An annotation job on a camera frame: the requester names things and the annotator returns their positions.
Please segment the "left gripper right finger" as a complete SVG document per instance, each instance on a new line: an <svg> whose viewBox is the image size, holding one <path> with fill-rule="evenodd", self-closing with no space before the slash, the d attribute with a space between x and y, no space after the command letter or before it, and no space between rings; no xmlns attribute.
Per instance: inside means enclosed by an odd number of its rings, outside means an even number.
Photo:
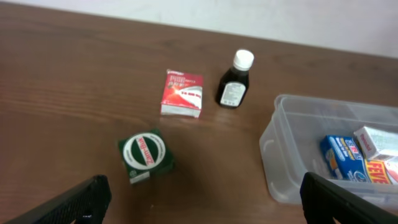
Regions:
<svg viewBox="0 0 398 224"><path fill-rule="evenodd" d="M397 215L361 199L313 172L305 173L300 197L308 224L397 224Z"/></svg>

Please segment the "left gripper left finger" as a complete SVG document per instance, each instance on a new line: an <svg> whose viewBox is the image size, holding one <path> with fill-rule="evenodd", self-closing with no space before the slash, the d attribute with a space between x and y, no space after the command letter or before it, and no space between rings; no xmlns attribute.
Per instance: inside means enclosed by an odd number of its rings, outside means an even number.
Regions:
<svg viewBox="0 0 398 224"><path fill-rule="evenodd" d="M112 199L108 178L95 175L7 224L101 224Z"/></svg>

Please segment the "blue Kool Fever box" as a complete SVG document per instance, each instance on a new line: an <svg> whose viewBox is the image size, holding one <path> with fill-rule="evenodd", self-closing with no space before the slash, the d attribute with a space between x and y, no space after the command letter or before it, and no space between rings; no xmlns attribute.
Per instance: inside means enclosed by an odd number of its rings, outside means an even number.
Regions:
<svg viewBox="0 0 398 224"><path fill-rule="evenodd" d="M397 164L365 159L352 137L327 135L320 141L320 150L338 180L397 184Z"/></svg>

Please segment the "green Zam-Buk box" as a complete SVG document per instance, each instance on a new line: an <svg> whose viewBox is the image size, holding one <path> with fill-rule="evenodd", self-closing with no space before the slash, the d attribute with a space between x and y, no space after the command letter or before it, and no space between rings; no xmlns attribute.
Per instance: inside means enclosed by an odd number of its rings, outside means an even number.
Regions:
<svg viewBox="0 0 398 224"><path fill-rule="evenodd" d="M130 184L171 171L175 159L159 129L134 134L118 141L118 149Z"/></svg>

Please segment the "white green medicine box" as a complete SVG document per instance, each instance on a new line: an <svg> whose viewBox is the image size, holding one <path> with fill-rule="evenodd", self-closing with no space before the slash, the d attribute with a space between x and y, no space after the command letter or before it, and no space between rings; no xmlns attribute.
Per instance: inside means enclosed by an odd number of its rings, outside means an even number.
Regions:
<svg viewBox="0 0 398 224"><path fill-rule="evenodd" d="M397 133L363 126L354 132L366 159L397 160Z"/></svg>

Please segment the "red white medicine box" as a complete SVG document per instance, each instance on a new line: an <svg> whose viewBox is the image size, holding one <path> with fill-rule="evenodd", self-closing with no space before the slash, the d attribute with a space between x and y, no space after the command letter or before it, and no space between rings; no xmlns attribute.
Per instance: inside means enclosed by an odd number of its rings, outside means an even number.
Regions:
<svg viewBox="0 0 398 224"><path fill-rule="evenodd" d="M161 100L161 115L199 118L203 101L203 77L168 69Z"/></svg>

